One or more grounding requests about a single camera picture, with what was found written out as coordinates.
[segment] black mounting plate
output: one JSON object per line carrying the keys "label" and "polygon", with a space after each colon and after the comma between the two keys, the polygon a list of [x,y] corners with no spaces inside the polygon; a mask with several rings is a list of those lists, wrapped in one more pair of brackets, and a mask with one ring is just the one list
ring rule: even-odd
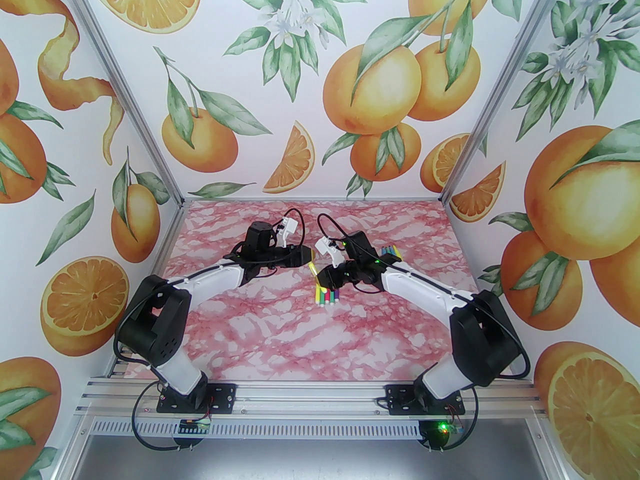
{"label": "black mounting plate", "polygon": [[155,408],[156,412],[169,414],[205,414],[208,409],[209,414],[231,414],[236,401],[237,384],[227,383],[210,383],[206,385],[205,402],[194,410],[184,397],[173,396],[175,391],[172,389],[162,389],[158,404]]}
{"label": "black mounting plate", "polygon": [[384,395],[390,416],[450,416],[449,407],[460,416],[465,413],[460,391],[442,400],[432,398],[426,407],[416,398],[413,384],[387,384],[384,386]]}

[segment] wall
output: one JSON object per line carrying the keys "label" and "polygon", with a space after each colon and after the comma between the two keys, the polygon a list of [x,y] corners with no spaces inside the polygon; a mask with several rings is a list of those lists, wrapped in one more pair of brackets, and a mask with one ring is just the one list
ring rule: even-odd
{"label": "wall", "polygon": [[442,190],[533,0],[86,2],[184,194],[385,199]]}
{"label": "wall", "polygon": [[[0,0],[0,58],[0,469],[34,480],[105,372],[176,202],[66,3]],[[114,210],[126,194],[137,241]]]}
{"label": "wall", "polygon": [[557,0],[486,155],[454,187],[475,186],[473,210],[448,207],[478,284],[505,293],[560,448],[590,479],[640,471],[639,5]]}

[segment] table surface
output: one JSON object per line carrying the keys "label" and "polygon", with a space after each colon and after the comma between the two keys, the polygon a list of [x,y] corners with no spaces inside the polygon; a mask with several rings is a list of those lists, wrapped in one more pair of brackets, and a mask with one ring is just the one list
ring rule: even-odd
{"label": "table surface", "polygon": [[[395,245],[417,270],[477,290],[438,201],[194,202],[164,276],[212,265],[244,239],[251,222],[277,222],[292,206],[304,215],[310,247],[322,237],[316,218],[325,212],[347,233],[365,231],[378,251]],[[334,230],[326,219],[322,225]],[[291,240],[299,238],[298,232]],[[329,258],[317,256],[315,264],[322,269]],[[336,304],[318,306],[315,292],[307,266],[254,279],[192,308],[183,346],[197,368],[218,380],[413,380],[451,350],[444,325],[396,295],[367,295],[349,285]],[[149,375],[130,364],[125,376]]]}

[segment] marble surface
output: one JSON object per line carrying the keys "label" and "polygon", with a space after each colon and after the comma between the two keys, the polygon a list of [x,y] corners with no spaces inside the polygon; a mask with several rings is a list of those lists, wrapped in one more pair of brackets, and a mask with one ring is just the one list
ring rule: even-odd
{"label": "marble surface", "polygon": [[[438,201],[194,202],[164,276],[184,276],[217,262],[245,237],[251,222],[277,222],[292,206],[304,215],[304,243],[310,247],[322,237],[316,218],[325,212],[347,233],[365,231],[378,251],[395,245],[419,271],[477,290]],[[322,225],[332,234],[329,221]],[[291,242],[299,239],[297,233]],[[318,256],[315,264],[320,270],[329,258]],[[349,285],[336,304],[318,306],[314,298],[307,266],[281,269],[192,308],[183,346],[197,368],[218,380],[412,380],[451,350],[436,318],[395,295],[363,294]],[[126,377],[148,375],[139,365],[126,371]]]}

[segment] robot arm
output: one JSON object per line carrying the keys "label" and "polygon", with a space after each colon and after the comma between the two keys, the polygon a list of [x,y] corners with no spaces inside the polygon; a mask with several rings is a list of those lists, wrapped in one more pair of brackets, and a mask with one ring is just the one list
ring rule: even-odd
{"label": "robot arm", "polygon": [[373,285],[412,302],[450,331],[452,354],[414,382],[415,398],[423,408],[460,389],[488,386],[521,354],[514,327],[493,293],[457,290],[421,274],[393,254],[378,256],[363,231],[342,238],[349,259],[338,265],[336,241],[323,240],[318,251],[330,254],[333,264],[318,273],[321,286],[336,290],[347,283]]}
{"label": "robot arm", "polygon": [[206,402],[208,378],[182,347],[190,308],[248,283],[263,267],[297,268],[309,263],[313,259],[309,247],[287,245],[297,225],[284,217],[274,231],[269,222],[253,222],[243,242],[214,265],[183,279],[151,275],[140,283],[116,329],[114,350],[121,342],[142,356],[164,382],[160,398],[170,398],[177,412],[199,412]]}

